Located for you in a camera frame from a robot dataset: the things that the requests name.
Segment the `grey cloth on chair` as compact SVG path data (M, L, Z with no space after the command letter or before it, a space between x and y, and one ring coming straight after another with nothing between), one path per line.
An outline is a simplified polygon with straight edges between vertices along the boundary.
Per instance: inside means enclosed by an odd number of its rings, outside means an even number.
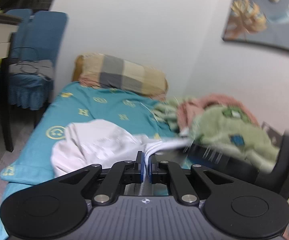
M50 60L21 61L14 63L9 66L9 73L13 75L36 75L46 80L53 80L54 78L53 63Z

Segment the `teal patterned bed sheet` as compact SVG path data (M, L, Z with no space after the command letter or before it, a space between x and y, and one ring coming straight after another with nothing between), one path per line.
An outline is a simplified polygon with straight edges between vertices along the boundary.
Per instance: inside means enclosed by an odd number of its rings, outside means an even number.
M154 117L157 103L157 100L125 90L93 89L70 83L48 107L19 157L0 172L0 181L4 182L0 205L16 191L56 178L51 164L52 148L65 138L64 130L70 123L103 119L132 135L144 134L159 140L179 138L167 124ZM0 239L7 236L0 220Z

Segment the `green fleece blanket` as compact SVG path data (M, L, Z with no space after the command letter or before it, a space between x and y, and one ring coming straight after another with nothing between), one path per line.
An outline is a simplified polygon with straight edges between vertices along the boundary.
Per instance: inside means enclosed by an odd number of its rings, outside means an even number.
M189 137L192 140L189 147L197 143L228 151L230 156L251 162L267 172L277 161L282 141L276 146L255 116L232 97L212 94L181 102L166 100L154 106L153 114L179 136ZM185 168L192 165L187 157L183 163Z

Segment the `white t-shirt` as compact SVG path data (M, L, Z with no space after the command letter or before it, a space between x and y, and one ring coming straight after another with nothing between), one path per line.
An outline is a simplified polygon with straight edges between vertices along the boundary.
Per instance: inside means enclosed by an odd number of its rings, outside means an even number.
M190 138L151 139L144 134L132 135L116 124L96 119L84 123L70 123L65 138L52 148L51 164L56 177L63 176L91 164L111 168L114 163L136 160L144 154L145 170L149 157L163 150L175 150L192 143Z

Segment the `framed wall picture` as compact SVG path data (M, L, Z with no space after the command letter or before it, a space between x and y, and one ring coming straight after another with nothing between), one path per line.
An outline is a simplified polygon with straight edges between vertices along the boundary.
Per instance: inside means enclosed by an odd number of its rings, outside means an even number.
M289 51L289 0L232 0L223 40Z

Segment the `checkered pillow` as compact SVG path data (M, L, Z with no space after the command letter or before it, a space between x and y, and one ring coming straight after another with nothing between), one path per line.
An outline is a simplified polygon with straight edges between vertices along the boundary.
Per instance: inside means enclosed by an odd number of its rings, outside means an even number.
M85 87L121 89L158 100L168 92L164 72L100 53L77 56L72 81Z

